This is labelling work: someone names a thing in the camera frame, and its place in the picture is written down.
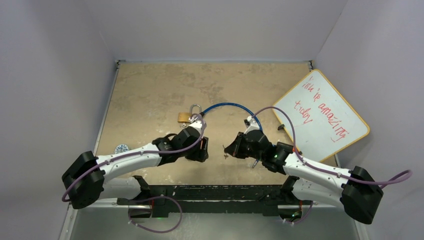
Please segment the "small keys of orange padlock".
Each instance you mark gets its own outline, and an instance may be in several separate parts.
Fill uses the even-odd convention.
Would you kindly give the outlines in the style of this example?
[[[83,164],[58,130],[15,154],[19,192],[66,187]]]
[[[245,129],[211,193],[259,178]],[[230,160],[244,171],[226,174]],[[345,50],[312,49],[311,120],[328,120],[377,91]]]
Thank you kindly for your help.
[[[228,157],[229,157],[229,155],[228,155],[228,153],[226,152],[226,147],[223,145],[222,146],[223,147],[223,157],[224,157],[224,159],[226,160]]]

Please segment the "blue cable lock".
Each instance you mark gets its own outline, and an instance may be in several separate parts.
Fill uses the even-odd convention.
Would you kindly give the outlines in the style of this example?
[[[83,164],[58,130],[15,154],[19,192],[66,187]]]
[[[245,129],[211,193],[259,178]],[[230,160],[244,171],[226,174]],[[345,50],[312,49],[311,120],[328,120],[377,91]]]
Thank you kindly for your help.
[[[224,111],[224,113],[228,114],[229,116],[252,116],[254,113],[252,110],[250,110],[248,107],[236,103],[236,102],[219,102],[212,104],[205,109],[201,111],[201,115],[205,117],[209,114],[218,114],[219,111]]]

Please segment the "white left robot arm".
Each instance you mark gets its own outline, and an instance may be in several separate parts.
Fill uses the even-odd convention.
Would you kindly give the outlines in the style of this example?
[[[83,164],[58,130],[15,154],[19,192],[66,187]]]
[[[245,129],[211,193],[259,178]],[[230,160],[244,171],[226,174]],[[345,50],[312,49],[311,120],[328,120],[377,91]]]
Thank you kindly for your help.
[[[124,198],[142,205],[149,199],[148,185],[138,176],[121,180],[119,176],[180,158],[203,163],[209,157],[208,143],[202,127],[188,126],[126,152],[98,156],[92,151],[83,152],[61,177],[65,187],[61,200],[74,209],[107,198]]]

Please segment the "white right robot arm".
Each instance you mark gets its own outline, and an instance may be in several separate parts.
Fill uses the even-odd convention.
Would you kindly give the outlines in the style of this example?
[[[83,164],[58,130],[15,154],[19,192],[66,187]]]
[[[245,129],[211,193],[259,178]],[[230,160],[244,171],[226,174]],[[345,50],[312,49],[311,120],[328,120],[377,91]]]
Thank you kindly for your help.
[[[260,130],[239,132],[224,152],[237,159],[254,158],[273,173],[287,176],[280,196],[288,204],[313,201],[340,209],[352,219],[370,225],[375,217],[383,190],[363,168],[353,170],[300,160],[294,147],[271,143]]]

